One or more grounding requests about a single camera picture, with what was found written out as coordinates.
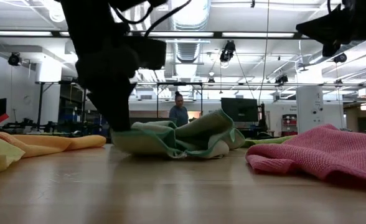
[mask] table surface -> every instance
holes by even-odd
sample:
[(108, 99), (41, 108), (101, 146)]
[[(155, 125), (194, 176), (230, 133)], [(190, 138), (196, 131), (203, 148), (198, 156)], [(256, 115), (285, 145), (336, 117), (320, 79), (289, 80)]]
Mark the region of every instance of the table surface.
[(244, 149), (208, 161), (87, 149), (0, 173), (0, 223), (366, 223), (366, 192), (257, 175)]

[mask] woman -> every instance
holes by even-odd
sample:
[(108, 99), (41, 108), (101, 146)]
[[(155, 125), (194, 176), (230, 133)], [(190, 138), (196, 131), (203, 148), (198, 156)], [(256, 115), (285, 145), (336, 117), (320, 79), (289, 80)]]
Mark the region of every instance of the woman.
[(183, 96), (178, 91), (175, 92), (175, 104), (169, 111), (169, 118), (176, 118), (176, 126), (180, 127), (189, 122), (189, 114), (183, 106)]

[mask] green towel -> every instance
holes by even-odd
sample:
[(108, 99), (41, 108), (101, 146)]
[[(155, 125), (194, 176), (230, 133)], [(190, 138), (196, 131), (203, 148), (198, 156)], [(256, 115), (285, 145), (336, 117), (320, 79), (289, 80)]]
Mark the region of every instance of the green towel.
[(214, 111), (179, 128), (171, 121), (134, 123), (132, 130), (112, 132), (113, 144), (140, 156), (222, 157), (244, 145), (245, 138), (222, 110)]
[(295, 136), (286, 136), (281, 138), (263, 139), (263, 140), (246, 139), (243, 147), (251, 147), (256, 144), (281, 144), (287, 140), (290, 140), (293, 137)]

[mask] cloth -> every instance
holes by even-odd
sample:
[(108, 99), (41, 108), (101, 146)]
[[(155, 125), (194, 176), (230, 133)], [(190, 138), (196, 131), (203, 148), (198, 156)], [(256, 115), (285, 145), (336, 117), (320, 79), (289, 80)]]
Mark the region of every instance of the cloth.
[(335, 184), (366, 186), (366, 134), (340, 131), (331, 124), (282, 144), (252, 146), (246, 160), (260, 172), (288, 174), (301, 170)]
[(290, 140), (293, 137), (294, 136), (285, 136), (281, 138), (261, 139), (261, 140), (246, 139), (243, 147), (251, 147), (256, 144), (281, 144), (287, 140)]
[(169, 118), (176, 118), (176, 126), (181, 127), (189, 123), (189, 113), (187, 109), (183, 107), (173, 106), (169, 111)]
[(187, 156), (205, 159), (225, 156), (241, 147), (245, 138), (222, 110), (214, 111), (177, 128), (172, 121), (134, 123), (132, 130), (113, 132), (114, 145), (137, 156)]
[(102, 147), (103, 136), (63, 138), (56, 136), (10, 135), (0, 133), (0, 171), (22, 158), (43, 156), (57, 152)]

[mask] pink towel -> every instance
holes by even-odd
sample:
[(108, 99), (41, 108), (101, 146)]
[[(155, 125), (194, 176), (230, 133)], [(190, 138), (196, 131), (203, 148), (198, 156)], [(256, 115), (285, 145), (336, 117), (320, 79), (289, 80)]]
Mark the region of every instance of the pink towel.
[(305, 171), (335, 184), (366, 185), (366, 134), (327, 124), (282, 143), (252, 146), (246, 160), (255, 171)]

